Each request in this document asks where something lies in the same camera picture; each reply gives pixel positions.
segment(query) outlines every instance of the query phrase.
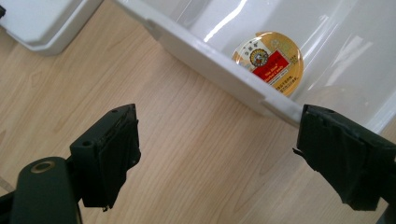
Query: round tin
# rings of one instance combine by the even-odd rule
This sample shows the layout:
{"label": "round tin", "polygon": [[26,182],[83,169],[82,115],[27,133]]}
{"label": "round tin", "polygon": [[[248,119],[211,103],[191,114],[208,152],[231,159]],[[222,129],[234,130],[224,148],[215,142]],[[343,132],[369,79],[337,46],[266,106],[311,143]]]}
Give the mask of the round tin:
{"label": "round tin", "polygon": [[276,32],[257,33],[236,49],[233,60],[287,96],[297,88],[304,71],[297,45]]}

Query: white bin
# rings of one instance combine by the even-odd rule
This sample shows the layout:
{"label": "white bin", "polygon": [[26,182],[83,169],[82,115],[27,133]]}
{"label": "white bin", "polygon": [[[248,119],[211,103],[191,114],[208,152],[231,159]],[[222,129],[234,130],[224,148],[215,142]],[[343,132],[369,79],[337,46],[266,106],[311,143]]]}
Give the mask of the white bin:
{"label": "white bin", "polygon": [[[167,50],[261,114],[298,126],[302,105],[380,133],[396,110],[396,1],[116,0]],[[304,75],[286,97],[232,61],[261,31],[288,36]]]}

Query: white plastic container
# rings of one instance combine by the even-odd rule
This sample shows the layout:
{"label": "white plastic container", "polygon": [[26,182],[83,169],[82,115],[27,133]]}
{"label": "white plastic container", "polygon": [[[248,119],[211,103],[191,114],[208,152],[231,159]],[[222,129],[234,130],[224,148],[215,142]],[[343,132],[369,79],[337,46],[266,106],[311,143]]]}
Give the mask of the white plastic container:
{"label": "white plastic container", "polygon": [[0,26],[31,51],[61,53],[103,0],[0,0]]}
{"label": "white plastic container", "polygon": [[[396,110],[396,1],[116,0],[181,61],[261,114],[298,126],[302,105],[380,133]],[[288,36],[304,75],[286,97],[231,60],[257,32]]]}

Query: wooden surface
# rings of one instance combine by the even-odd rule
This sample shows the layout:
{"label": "wooden surface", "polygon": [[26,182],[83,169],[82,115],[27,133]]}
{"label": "wooden surface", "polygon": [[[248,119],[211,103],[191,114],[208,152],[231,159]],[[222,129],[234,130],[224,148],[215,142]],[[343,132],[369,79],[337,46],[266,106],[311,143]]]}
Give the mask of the wooden surface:
{"label": "wooden surface", "polygon": [[[135,103],[141,162],[112,210],[84,223],[375,223],[294,155],[297,130],[236,101],[105,1],[55,57],[0,30],[0,193],[19,171],[69,145],[108,110]],[[396,124],[384,135],[396,140]]]}

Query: screw hole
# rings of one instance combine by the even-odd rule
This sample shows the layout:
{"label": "screw hole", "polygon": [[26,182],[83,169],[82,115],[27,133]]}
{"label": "screw hole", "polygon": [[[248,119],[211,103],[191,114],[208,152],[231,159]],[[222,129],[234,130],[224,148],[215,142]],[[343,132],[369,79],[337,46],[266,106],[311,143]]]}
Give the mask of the screw hole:
{"label": "screw hole", "polygon": [[83,145],[84,147],[90,147],[90,146],[93,145],[93,142],[91,142],[91,141],[85,141],[85,142],[82,143],[82,145]]}
{"label": "screw hole", "polygon": [[34,174],[41,174],[52,169],[54,166],[55,166],[54,161],[43,161],[32,167],[30,171]]}

